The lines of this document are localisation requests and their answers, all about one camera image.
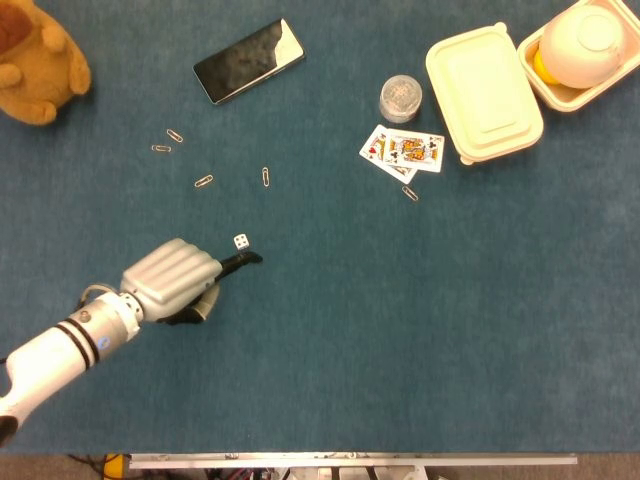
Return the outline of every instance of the black smartphone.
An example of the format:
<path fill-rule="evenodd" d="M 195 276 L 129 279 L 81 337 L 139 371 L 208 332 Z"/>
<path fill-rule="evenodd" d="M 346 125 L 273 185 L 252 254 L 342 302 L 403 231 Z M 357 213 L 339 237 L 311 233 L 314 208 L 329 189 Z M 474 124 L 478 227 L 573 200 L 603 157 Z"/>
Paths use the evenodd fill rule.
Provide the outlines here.
<path fill-rule="evenodd" d="M 304 49 L 284 18 L 193 66 L 214 104 L 275 75 L 304 58 Z"/>

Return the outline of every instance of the food container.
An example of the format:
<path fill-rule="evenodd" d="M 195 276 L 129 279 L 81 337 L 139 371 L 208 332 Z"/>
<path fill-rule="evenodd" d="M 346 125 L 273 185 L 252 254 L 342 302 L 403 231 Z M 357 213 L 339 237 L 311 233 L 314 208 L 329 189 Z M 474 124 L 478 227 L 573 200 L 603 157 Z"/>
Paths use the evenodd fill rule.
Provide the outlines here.
<path fill-rule="evenodd" d="M 622 64 L 626 33 L 620 18 L 598 5 L 569 8 L 547 23 L 533 60 L 545 83 L 587 89 Z"/>
<path fill-rule="evenodd" d="M 578 110 L 640 65 L 640 21 L 633 12 L 621 0 L 580 0 L 569 9 L 582 5 L 598 5 L 606 8 L 621 20 L 626 34 L 622 63 L 613 75 L 602 83 L 587 89 L 575 89 L 543 82 L 533 69 L 533 57 L 538 51 L 538 44 L 545 27 L 530 35 L 518 47 L 520 62 L 536 93 L 549 107 L 560 112 Z"/>
<path fill-rule="evenodd" d="M 516 51 L 504 23 L 436 43 L 426 68 L 451 138 L 466 165 L 529 147 L 542 136 L 533 88 L 551 108 L 571 112 L 611 87 L 640 64 L 640 21 L 621 0 L 580 0 L 570 8 L 599 5 L 617 15 L 625 30 L 622 63 L 588 89 L 548 85 L 533 68 L 544 27 Z"/>
<path fill-rule="evenodd" d="M 418 114 L 422 103 L 422 88 L 408 75 L 391 77 L 380 92 L 380 113 L 392 123 L 406 123 Z"/>
<path fill-rule="evenodd" d="M 436 43 L 426 64 L 462 163 L 520 150 L 542 135 L 540 109 L 504 23 Z"/>

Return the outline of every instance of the paper clip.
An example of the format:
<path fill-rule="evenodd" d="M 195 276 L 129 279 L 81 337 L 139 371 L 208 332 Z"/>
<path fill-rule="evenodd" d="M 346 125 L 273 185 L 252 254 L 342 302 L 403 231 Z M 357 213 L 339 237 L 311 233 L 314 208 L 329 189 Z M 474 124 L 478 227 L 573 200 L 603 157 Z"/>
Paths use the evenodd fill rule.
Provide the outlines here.
<path fill-rule="evenodd" d="M 265 188 L 269 188 L 269 169 L 267 167 L 262 169 L 262 184 Z"/>
<path fill-rule="evenodd" d="M 201 187 L 204 187 L 205 185 L 208 185 L 211 182 L 213 182 L 213 175 L 209 174 L 209 175 L 205 175 L 199 180 L 196 180 L 196 183 L 194 183 L 193 186 L 196 188 L 201 188 Z"/>
<path fill-rule="evenodd" d="M 413 200 L 414 202 L 417 202 L 418 200 L 420 200 L 420 197 L 418 197 L 418 194 L 416 192 L 414 192 L 413 190 L 411 190 L 409 187 L 407 187 L 406 185 L 404 187 L 402 187 L 402 191 L 404 192 L 404 194 L 409 197 L 411 200 Z"/>
<path fill-rule="evenodd" d="M 178 143 L 182 143 L 184 141 L 184 138 L 182 138 L 182 135 L 180 135 L 175 130 L 171 130 L 170 128 L 167 128 L 167 135 L 171 137 L 171 140 L 175 140 Z"/>
<path fill-rule="evenodd" d="M 167 145 L 151 145 L 151 150 L 154 152 L 169 153 L 171 151 L 171 147 Z"/>

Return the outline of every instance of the brown plush toy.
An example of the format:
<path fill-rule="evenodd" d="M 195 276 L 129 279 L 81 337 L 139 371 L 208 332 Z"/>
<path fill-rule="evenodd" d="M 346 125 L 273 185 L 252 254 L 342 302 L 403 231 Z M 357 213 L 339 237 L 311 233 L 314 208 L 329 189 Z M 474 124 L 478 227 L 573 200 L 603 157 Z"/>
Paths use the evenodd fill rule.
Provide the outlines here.
<path fill-rule="evenodd" d="M 87 60 L 58 22 L 33 0 L 0 0 L 0 109 L 46 125 L 90 85 Z"/>

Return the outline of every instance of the playing card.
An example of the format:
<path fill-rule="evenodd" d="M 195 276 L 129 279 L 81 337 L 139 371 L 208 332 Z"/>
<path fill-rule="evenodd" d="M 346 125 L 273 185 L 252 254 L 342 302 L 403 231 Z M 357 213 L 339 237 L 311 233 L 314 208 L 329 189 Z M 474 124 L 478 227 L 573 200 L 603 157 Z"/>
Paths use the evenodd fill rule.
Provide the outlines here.
<path fill-rule="evenodd" d="M 409 184 L 417 172 L 415 168 L 388 165 L 383 161 L 387 141 L 386 131 L 387 129 L 382 125 L 378 125 L 360 150 L 360 155 L 402 183 Z"/>
<path fill-rule="evenodd" d="M 438 173 L 442 168 L 444 137 L 430 133 L 387 130 L 383 162 L 389 166 Z"/>

